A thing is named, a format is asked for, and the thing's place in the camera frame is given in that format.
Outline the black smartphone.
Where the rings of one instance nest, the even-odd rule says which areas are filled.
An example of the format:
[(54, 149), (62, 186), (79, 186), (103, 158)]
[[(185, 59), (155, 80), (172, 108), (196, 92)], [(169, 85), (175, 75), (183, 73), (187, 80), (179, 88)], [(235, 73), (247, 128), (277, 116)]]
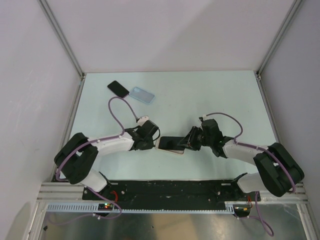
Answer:
[(185, 147), (180, 145), (183, 137), (178, 136), (162, 136), (158, 141), (158, 148), (168, 151), (184, 151)]

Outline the beige phone case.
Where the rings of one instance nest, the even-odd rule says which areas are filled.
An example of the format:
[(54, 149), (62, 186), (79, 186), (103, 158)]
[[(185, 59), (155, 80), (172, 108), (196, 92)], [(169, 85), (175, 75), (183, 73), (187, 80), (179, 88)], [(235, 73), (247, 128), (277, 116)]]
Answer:
[(155, 143), (155, 149), (156, 150), (160, 150), (160, 151), (164, 151), (167, 153), (172, 153), (172, 154), (176, 154), (176, 155), (183, 155), (184, 151), (183, 150), (168, 150), (168, 149), (160, 149), (159, 148), (159, 144), (160, 144), (160, 139), (158, 139)]

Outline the translucent blue phone case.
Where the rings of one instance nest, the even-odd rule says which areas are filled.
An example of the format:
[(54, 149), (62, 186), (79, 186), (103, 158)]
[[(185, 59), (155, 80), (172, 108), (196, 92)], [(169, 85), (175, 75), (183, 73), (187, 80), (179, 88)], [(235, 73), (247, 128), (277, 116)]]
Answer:
[(144, 89), (141, 89), (139, 87), (134, 87), (130, 92), (129, 92), (129, 96), (131, 96), (132, 98), (144, 103), (144, 104), (151, 104), (152, 101), (155, 98), (155, 95), (153, 93), (150, 93)]

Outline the black phone with red edge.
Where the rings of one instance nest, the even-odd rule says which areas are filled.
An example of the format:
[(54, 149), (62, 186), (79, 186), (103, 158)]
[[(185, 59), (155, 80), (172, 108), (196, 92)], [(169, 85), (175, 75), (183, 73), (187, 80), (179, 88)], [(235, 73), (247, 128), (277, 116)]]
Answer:
[(107, 88), (113, 92), (117, 97), (125, 98), (129, 95), (129, 91), (121, 85), (118, 81), (114, 80), (107, 85)]

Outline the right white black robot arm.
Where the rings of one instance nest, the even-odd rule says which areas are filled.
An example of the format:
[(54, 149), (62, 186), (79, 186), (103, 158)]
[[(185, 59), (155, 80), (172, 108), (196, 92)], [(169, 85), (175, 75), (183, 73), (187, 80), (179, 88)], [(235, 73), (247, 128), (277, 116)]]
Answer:
[(178, 146), (193, 151), (209, 147), (216, 157), (236, 159), (257, 168), (256, 173), (244, 173), (234, 179), (232, 197), (243, 200), (251, 192), (268, 191), (276, 197), (293, 193), (296, 184), (305, 174), (286, 148), (275, 142), (269, 146), (256, 146), (242, 143), (233, 137), (225, 136), (214, 119), (202, 121), (200, 127), (192, 127)]

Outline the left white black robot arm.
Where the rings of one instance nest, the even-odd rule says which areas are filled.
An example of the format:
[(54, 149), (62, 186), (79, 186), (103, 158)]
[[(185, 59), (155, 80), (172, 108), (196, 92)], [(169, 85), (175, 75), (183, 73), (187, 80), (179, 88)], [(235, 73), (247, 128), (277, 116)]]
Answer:
[(90, 139), (79, 132), (54, 157), (57, 173), (63, 173), (70, 184), (82, 184), (93, 190), (99, 199), (107, 199), (111, 194), (111, 183), (93, 169), (96, 158), (118, 152), (150, 150), (155, 147), (153, 136), (159, 131), (155, 123), (146, 119), (116, 136)]

